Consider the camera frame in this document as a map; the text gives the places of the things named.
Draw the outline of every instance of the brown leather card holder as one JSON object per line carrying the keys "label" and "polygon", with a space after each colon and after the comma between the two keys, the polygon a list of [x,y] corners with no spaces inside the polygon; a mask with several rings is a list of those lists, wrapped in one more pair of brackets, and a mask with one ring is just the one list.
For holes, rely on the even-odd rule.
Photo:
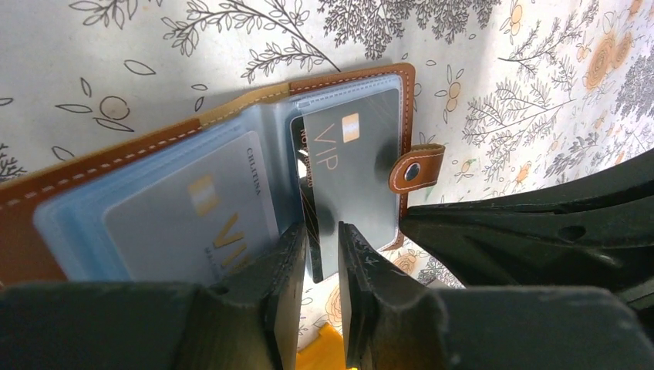
{"label": "brown leather card holder", "polygon": [[[274,103],[328,86],[389,74],[399,76],[403,83],[402,156],[389,177],[389,188],[400,194],[401,218],[406,211],[407,193],[436,182],[444,149],[441,146],[411,148],[415,70],[407,63],[260,88],[183,122],[0,184],[0,282],[8,285],[22,281],[66,279],[32,223],[35,209],[41,202],[195,136],[209,126],[238,115],[249,106]],[[413,176],[409,172],[416,166],[419,171]],[[399,234],[389,249],[401,246],[402,242],[403,236]]]}

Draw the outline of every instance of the tree illustration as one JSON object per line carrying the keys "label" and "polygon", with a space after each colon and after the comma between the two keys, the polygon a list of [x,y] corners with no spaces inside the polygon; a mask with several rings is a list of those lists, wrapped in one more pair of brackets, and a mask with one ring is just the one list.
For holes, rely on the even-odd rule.
{"label": "tree illustration", "polygon": [[[155,0],[161,6],[164,0]],[[88,12],[84,25],[100,24],[109,27],[112,23],[123,29],[126,20],[132,20],[139,8],[139,0],[81,0],[68,5],[79,12]]]}
{"label": "tree illustration", "polygon": [[567,153],[559,153],[545,170],[545,177],[559,176],[565,170],[578,166],[586,157],[589,150],[597,146],[599,134],[588,133],[586,137],[577,136],[568,148]]}
{"label": "tree illustration", "polygon": [[529,146],[552,133],[559,110],[573,99],[554,104],[549,86],[535,79],[525,89],[505,79],[484,97],[468,103],[464,140],[477,147],[485,146],[490,165],[483,169],[486,181],[500,178],[520,145]]}
{"label": "tree illustration", "polygon": [[263,51],[250,49],[251,61],[241,75],[249,83],[255,80],[257,71],[269,76],[280,63],[290,66],[299,62],[301,69],[306,68],[311,72],[314,66],[327,62],[340,71],[327,55],[302,34],[300,28],[310,16],[309,10],[303,9],[302,0],[295,0],[293,5],[287,5],[286,0],[265,0],[265,4],[268,8],[261,10],[246,5],[242,0],[223,0],[209,8],[202,0],[190,0],[187,2],[186,20],[174,21],[168,17],[161,19],[170,28],[163,39],[173,39],[173,48],[178,48],[183,56],[191,56],[200,41],[200,32],[209,27],[218,32],[244,29],[248,34],[254,30],[278,30],[289,36],[289,44],[282,47],[274,42],[266,42]]}
{"label": "tree illustration", "polygon": [[319,0],[319,13],[325,13],[325,37],[334,34],[336,47],[347,42],[362,43],[366,58],[379,59],[394,38],[404,36],[404,21],[415,12],[417,25],[431,31],[436,40],[454,42],[466,31],[470,8],[477,13],[483,29],[493,6],[501,0]]}
{"label": "tree illustration", "polygon": [[0,183],[27,173],[22,166],[18,165],[18,160],[16,158],[13,156],[9,157],[7,153],[5,153],[5,150],[8,148],[9,146],[0,143]]}
{"label": "tree illustration", "polygon": [[614,137],[612,145],[604,145],[591,160],[591,167],[604,167],[619,164],[654,147],[654,130],[648,123],[639,123],[636,127],[625,128],[623,137]]}
{"label": "tree illustration", "polygon": [[649,56],[639,56],[627,72],[616,103],[614,113],[622,118],[630,113],[636,114],[636,120],[654,117],[654,45]]}
{"label": "tree illustration", "polygon": [[569,60],[566,62],[560,59],[556,54],[556,48],[560,45],[567,45],[582,37],[584,26],[593,22],[599,10],[599,0],[592,0],[581,17],[573,11],[561,26],[561,19],[555,17],[549,32],[544,39],[538,40],[538,33],[541,31],[541,21],[536,22],[536,26],[529,32],[528,37],[520,45],[516,45],[514,51],[506,58],[498,58],[505,62],[518,64],[518,73],[520,76],[532,78],[538,73],[538,68],[542,62],[549,66],[558,65],[564,70],[564,75],[571,72],[572,65]]}

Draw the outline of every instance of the leaf illustration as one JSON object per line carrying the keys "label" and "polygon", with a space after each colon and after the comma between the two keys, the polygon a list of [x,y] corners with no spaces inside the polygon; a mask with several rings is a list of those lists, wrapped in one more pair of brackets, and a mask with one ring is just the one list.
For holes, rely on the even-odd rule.
{"label": "leaf illustration", "polygon": [[82,104],[59,104],[58,106],[55,107],[66,110],[71,113],[91,113],[93,111],[93,109],[89,108],[88,106],[84,106]]}
{"label": "leaf illustration", "polygon": [[209,12],[209,7],[202,0],[193,0],[193,4],[197,5],[197,10],[201,12]]}
{"label": "leaf illustration", "polygon": [[138,7],[139,0],[127,0],[127,16],[130,17],[130,20],[134,17],[134,13],[137,12]]}
{"label": "leaf illustration", "polygon": [[191,88],[197,91],[207,91],[209,89],[207,85],[204,85],[203,83],[196,83],[195,85],[191,86]]}
{"label": "leaf illustration", "polygon": [[604,33],[611,32],[613,25],[615,24],[615,12],[606,12],[604,13],[604,18],[602,20],[602,29]]}
{"label": "leaf illustration", "polygon": [[79,81],[82,83],[82,91],[84,92],[84,95],[90,98],[92,95],[91,85],[89,85],[89,83],[83,77],[80,77]]}
{"label": "leaf illustration", "polygon": [[125,25],[125,13],[118,6],[113,8],[113,21],[119,29],[123,29],[123,26]]}
{"label": "leaf illustration", "polygon": [[95,25],[100,19],[103,18],[102,14],[91,15],[89,18],[84,19],[84,25]]}
{"label": "leaf illustration", "polygon": [[323,316],[319,317],[318,320],[316,320],[316,321],[313,323],[313,326],[315,326],[315,327],[317,327],[317,328],[322,328],[322,326],[323,326],[324,324],[328,323],[328,322],[329,322],[329,315],[328,315],[328,314],[324,314]]}
{"label": "leaf illustration", "polygon": [[204,103],[204,96],[201,96],[195,101],[195,111],[197,112],[202,108],[202,104]]}
{"label": "leaf illustration", "polygon": [[66,161],[75,158],[73,153],[70,153],[70,150],[63,149],[61,146],[53,146],[51,148],[52,154],[54,154],[58,160]]}
{"label": "leaf illustration", "polygon": [[100,4],[96,2],[73,2],[71,5],[68,5],[70,8],[73,8],[75,10],[81,10],[83,12],[90,12],[94,10],[99,10],[103,8]]}
{"label": "leaf illustration", "polygon": [[95,117],[94,120],[99,125],[101,125],[102,127],[106,127],[107,129],[110,129],[110,130],[124,131],[124,132],[128,132],[128,133],[133,133],[134,132],[134,130],[129,128],[128,126],[125,126],[122,123],[112,121],[110,119]]}
{"label": "leaf illustration", "polygon": [[14,101],[14,98],[0,98],[0,106],[8,106]]}
{"label": "leaf illustration", "polygon": [[125,62],[123,64],[125,65],[125,68],[127,68],[130,72],[132,72],[135,75],[152,76],[157,74],[149,66],[137,60],[125,59]]}
{"label": "leaf illustration", "polygon": [[170,18],[168,18],[168,17],[163,17],[163,18],[161,19],[161,21],[162,21],[165,25],[167,25],[168,27],[170,27],[170,28],[172,28],[172,29],[176,29],[176,28],[177,28],[177,25],[175,24],[175,22],[173,22],[173,20],[170,19]]}

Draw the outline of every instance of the botanical print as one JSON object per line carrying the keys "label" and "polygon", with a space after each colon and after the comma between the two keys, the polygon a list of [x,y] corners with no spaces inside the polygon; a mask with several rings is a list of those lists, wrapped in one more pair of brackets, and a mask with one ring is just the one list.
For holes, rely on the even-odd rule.
{"label": "botanical print", "polygon": [[599,0],[591,0],[581,16],[573,11],[562,25],[561,22],[563,21],[558,17],[554,17],[551,26],[549,28],[544,26],[542,30],[546,32],[545,37],[539,35],[542,23],[539,19],[524,42],[517,45],[508,57],[498,57],[498,59],[517,63],[518,75],[526,79],[534,78],[538,73],[540,64],[543,62],[546,66],[555,67],[562,71],[564,76],[572,74],[570,60],[558,56],[557,48],[579,39],[582,36],[583,27],[593,22],[598,10]]}
{"label": "botanical print", "polygon": [[[91,85],[89,82],[86,81],[83,77],[80,77],[79,81],[82,86],[83,94],[87,98],[91,98],[93,96],[93,91],[91,90]],[[124,131],[128,133],[134,132],[134,130],[127,126],[125,123],[120,122],[130,115],[130,108],[127,105],[127,101],[120,96],[104,96],[100,100],[95,111],[91,106],[79,103],[57,104],[55,107],[75,114],[94,113],[95,116],[93,117],[93,120],[95,120],[98,125],[106,129]]]}
{"label": "botanical print", "polygon": [[461,82],[459,79],[464,75],[465,69],[459,69],[456,76],[453,76],[452,67],[447,65],[447,74],[445,76],[449,86],[445,90],[437,91],[434,96],[441,98],[447,97],[447,103],[445,104],[445,109],[443,109],[443,121],[447,125],[449,113],[452,113],[458,106],[459,101],[458,97],[461,94]]}
{"label": "botanical print", "polygon": [[267,8],[261,6],[260,2],[252,2],[250,6],[239,0],[212,2],[211,8],[202,0],[191,0],[187,4],[186,21],[174,21],[169,17],[161,19],[170,28],[169,32],[163,35],[163,39],[173,39],[172,47],[178,48],[183,56],[193,55],[200,41],[200,32],[210,27],[218,32],[223,29],[244,29],[248,34],[255,29],[277,31],[289,36],[288,44],[279,46],[275,42],[266,42],[263,51],[250,49],[251,61],[241,75],[247,78],[249,83],[255,80],[257,71],[268,76],[280,63],[290,66],[298,62],[300,69],[311,72],[313,66],[327,62],[334,70],[340,71],[336,64],[302,33],[301,27],[311,14],[309,10],[304,9],[302,0],[295,0],[292,5],[287,5],[286,0],[265,0]]}
{"label": "botanical print", "polygon": [[445,265],[441,264],[436,258],[429,257],[426,267],[418,273],[416,278],[423,285],[429,285],[434,280],[439,280],[450,288],[463,288],[459,279],[454,277]]}
{"label": "botanical print", "polygon": [[52,154],[54,154],[58,160],[61,160],[62,162],[71,160],[72,158],[75,158],[75,155],[68,149],[64,149],[61,146],[53,146],[50,148],[52,151]]}
{"label": "botanical print", "polygon": [[[164,0],[156,0],[157,6],[161,6]],[[86,12],[84,25],[116,25],[123,29],[126,20],[132,20],[139,8],[139,0],[82,0],[68,5],[71,9]]]}
{"label": "botanical print", "polygon": [[410,249],[407,253],[398,256],[398,258],[393,261],[393,264],[402,270],[404,274],[411,275],[413,269],[416,267],[417,260],[418,256],[416,252],[413,249]]}
{"label": "botanical print", "polygon": [[151,69],[147,64],[138,60],[127,59],[123,62],[123,65],[135,75],[152,76],[157,74],[154,72],[154,69]]}
{"label": "botanical print", "polygon": [[637,121],[643,116],[654,118],[654,45],[648,56],[639,55],[629,69],[615,102],[614,113],[622,118],[631,113]]}
{"label": "botanical print", "polygon": [[[196,83],[195,85],[192,85],[191,88],[193,90],[197,90],[197,91],[207,91],[207,90],[209,90],[207,85],[204,85],[203,83]],[[199,98],[197,98],[197,100],[195,101],[194,110],[196,112],[198,110],[200,110],[200,108],[202,108],[202,104],[204,104],[204,96],[200,96]]]}
{"label": "botanical print", "polygon": [[27,173],[13,156],[8,154],[9,146],[0,143],[0,183]]}
{"label": "botanical print", "polygon": [[507,78],[493,92],[468,103],[464,140],[487,148],[490,164],[482,171],[487,182],[501,178],[517,148],[549,137],[558,111],[574,101],[553,102],[550,94],[551,87],[539,79],[525,92],[519,82]]}
{"label": "botanical print", "polygon": [[577,62],[582,62],[582,60],[588,58],[588,54],[592,52],[591,49],[591,44],[594,39],[589,39],[586,41],[586,33],[584,32],[584,37],[580,43],[578,43],[577,46]]}
{"label": "botanical print", "polygon": [[325,305],[325,311],[329,316],[329,324],[334,328],[340,328],[343,325],[342,314],[341,314],[341,289],[340,286],[336,285],[332,293],[329,294],[327,298],[327,304]]}
{"label": "botanical print", "polygon": [[334,38],[338,48],[347,42],[366,47],[366,58],[379,59],[394,39],[404,36],[404,22],[415,16],[421,29],[428,26],[436,40],[448,44],[466,31],[470,11],[476,12],[480,28],[491,19],[501,0],[319,0],[325,13],[325,37]]}
{"label": "botanical print", "polygon": [[595,51],[592,53],[588,71],[582,81],[588,90],[584,96],[587,106],[594,106],[602,97],[608,95],[615,80],[611,78],[614,70],[622,66],[633,47],[634,38],[627,22],[629,11],[606,12],[601,20],[602,31]]}
{"label": "botanical print", "polygon": [[518,4],[517,0],[512,0],[511,13],[504,20],[504,23],[502,23],[502,26],[500,27],[500,31],[504,30],[504,34],[509,35],[509,42],[512,45],[513,45],[513,37],[517,36],[517,34],[520,32],[521,20],[522,20],[522,5]]}
{"label": "botanical print", "polygon": [[[470,167],[472,166],[472,163],[475,162],[477,162],[476,158],[470,158],[469,160],[465,160],[463,162],[460,171],[454,174],[454,177],[457,178],[457,183],[461,182],[462,179],[470,179],[471,177],[474,176],[474,174],[468,173],[468,171],[470,171]],[[459,161],[453,160],[452,164],[457,165],[459,164]]]}

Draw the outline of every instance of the vip card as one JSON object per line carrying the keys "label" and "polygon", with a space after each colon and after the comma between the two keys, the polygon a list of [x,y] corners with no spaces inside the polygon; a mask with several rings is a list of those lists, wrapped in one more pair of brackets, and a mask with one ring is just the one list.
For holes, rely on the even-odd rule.
{"label": "vip card", "polygon": [[258,135],[115,204],[104,224],[135,281],[219,281],[278,236]]}
{"label": "vip card", "polygon": [[377,249],[396,239],[399,196],[388,178],[399,157],[399,114],[399,91],[390,89],[291,121],[314,281],[338,270],[339,221]]}

